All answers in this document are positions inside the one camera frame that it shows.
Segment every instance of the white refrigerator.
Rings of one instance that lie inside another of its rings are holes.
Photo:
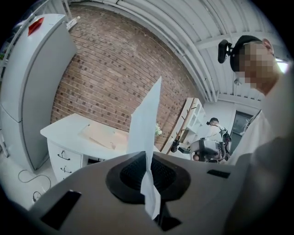
[[[0,121],[9,157],[29,171],[43,162],[48,148],[40,130],[50,125],[56,90],[77,48],[65,15],[46,14],[40,28],[24,30],[4,71]]]

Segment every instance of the black cable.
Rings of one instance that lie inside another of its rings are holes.
[[[21,172],[24,172],[24,171],[28,171],[28,170],[21,170],[21,171],[18,173],[17,178],[18,178],[18,180],[19,180],[20,182],[26,184],[26,183],[28,183],[28,182],[31,182],[31,181],[34,180],[35,178],[38,178],[39,176],[45,176],[45,177],[49,180],[49,189],[51,188],[51,180],[50,180],[50,178],[49,178],[47,175],[44,175],[44,174],[39,174],[39,175],[33,177],[32,179],[30,179],[30,180],[28,180],[28,181],[22,181],[22,180],[19,178],[19,175],[20,175]],[[33,193],[33,201],[34,201],[34,202],[37,201],[37,199],[35,198],[35,193],[39,193],[40,196],[42,196],[42,194],[41,194],[40,192],[35,191],[35,192]]]

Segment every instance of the doorway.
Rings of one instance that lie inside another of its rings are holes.
[[[234,152],[236,147],[238,146],[242,135],[241,133],[244,131],[245,126],[247,125],[248,121],[252,118],[252,115],[236,111],[236,116],[231,132],[232,138],[232,146],[231,146],[231,154]]]

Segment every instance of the small plant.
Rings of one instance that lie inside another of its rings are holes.
[[[162,134],[162,130],[160,130],[158,123],[156,123],[155,136],[159,136],[161,134]]]
[[[4,50],[3,52],[0,53],[0,60],[2,61],[4,59],[6,50]]]

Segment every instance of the black slot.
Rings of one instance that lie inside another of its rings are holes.
[[[160,213],[155,217],[153,221],[157,223],[163,231],[168,231],[181,224],[180,220],[170,215],[165,201],[163,200],[161,200],[160,204]]]
[[[59,230],[62,223],[81,197],[79,192],[68,191],[59,201],[41,218],[48,226]]]
[[[227,179],[227,178],[229,178],[231,173],[223,172],[223,171],[217,171],[217,170],[209,170],[207,172],[207,174],[211,174],[211,175],[214,175],[214,176],[218,176],[218,177],[222,177],[222,178]]]
[[[99,162],[98,160],[94,160],[91,158],[88,159],[88,164],[94,164],[94,163],[98,163],[98,162]]]

